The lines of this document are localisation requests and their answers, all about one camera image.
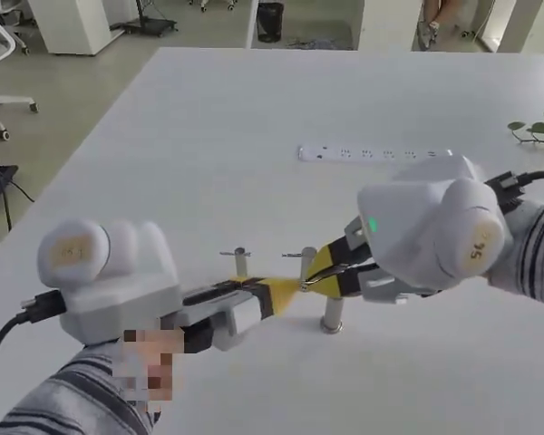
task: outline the white power strip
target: white power strip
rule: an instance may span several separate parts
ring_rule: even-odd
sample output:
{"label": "white power strip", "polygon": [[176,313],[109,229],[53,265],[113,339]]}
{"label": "white power strip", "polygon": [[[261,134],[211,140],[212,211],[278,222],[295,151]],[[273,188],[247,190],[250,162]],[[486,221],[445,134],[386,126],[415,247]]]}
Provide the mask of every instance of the white power strip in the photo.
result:
{"label": "white power strip", "polygon": [[427,160],[432,157],[451,156],[450,150],[423,151],[423,150],[370,150],[347,147],[323,147],[304,145],[298,148],[298,159],[301,161],[333,161],[340,163],[411,163]]}

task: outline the metal post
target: metal post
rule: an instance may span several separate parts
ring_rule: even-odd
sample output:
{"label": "metal post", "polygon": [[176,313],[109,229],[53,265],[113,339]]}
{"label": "metal post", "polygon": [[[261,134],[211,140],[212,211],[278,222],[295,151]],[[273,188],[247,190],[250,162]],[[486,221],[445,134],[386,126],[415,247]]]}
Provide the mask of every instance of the metal post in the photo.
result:
{"label": "metal post", "polygon": [[325,334],[338,334],[343,330],[343,306],[345,299],[342,297],[328,297],[326,299],[325,315],[320,319],[320,329]]}
{"label": "metal post", "polygon": [[302,250],[302,253],[301,253],[301,260],[300,260],[300,290],[303,291],[303,292],[307,292],[308,289],[306,288],[306,284],[304,284],[304,282],[306,281],[306,278],[307,278],[307,273],[308,273],[308,268],[310,267],[310,265],[312,265],[312,262],[314,261],[315,259],[315,256],[316,256],[316,249],[313,248],[313,247],[305,247],[303,250]]}
{"label": "metal post", "polygon": [[234,251],[236,258],[236,274],[238,276],[248,276],[248,261],[246,260],[246,249],[237,247]]}

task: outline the white table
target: white table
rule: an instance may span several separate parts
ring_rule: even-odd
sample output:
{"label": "white table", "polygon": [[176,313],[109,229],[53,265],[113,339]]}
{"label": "white table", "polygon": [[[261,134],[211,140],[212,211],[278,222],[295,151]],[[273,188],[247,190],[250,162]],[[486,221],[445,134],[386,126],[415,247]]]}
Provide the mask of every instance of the white table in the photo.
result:
{"label": "white table", "polygon": [[[451,148],[493,176],[544,168],[505,129],[543,110],[544,56],[161,49],[0,246],[0,327],[44,290],[34,256],[61,219],[155,220],[188,287],[232,273],[218,251],[238,245],[255,274],[297,274],[280,254],[340,237],[394,171],[299,163],[297,145]],[[233,352],[185,357],[156,435],[544,434],[544,306],[471,280],[349,301],[335,336],[323,307],[300,295]],[[79,348],[56,320],[15,330],[0,416]]]}

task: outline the cable connector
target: cable connector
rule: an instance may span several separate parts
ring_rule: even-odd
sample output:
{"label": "cable connector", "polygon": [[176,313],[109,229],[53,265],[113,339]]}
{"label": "cable connector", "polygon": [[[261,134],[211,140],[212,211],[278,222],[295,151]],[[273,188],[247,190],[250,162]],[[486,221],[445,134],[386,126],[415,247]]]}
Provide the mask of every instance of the cable connector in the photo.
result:
{"label": "cable connector", "polygon": [[526,193],[523,188],[525,184],[521,184],[520,178],[511,171],[504,172],[498,177],[486,181],[486,184],[495,192],[498,204],[501,206]]}
{"label": "cable connector", "polygon": [[21,306],[31,324],[66,313],[66,304],[60,290],[41,293],[29,301],[22,302]]}

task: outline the striped sleeve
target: striped sleeve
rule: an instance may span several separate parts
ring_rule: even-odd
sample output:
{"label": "striped sleeve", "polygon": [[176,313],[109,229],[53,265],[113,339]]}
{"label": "striped sleeve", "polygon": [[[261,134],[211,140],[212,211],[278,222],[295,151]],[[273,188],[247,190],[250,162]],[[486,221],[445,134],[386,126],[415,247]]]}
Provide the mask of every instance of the striped sleeve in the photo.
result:
{"label": "striped sleeve", "polygon": [[490,270],[489,284],[544,304],[544,206],[524,201],[506,220],[514,245]]}
{"label": "striped sleeve", "polygon": [[112,375],[117,345],[78,353],[6,414],[0,435],[151,434],[159,413],[126,402]]}

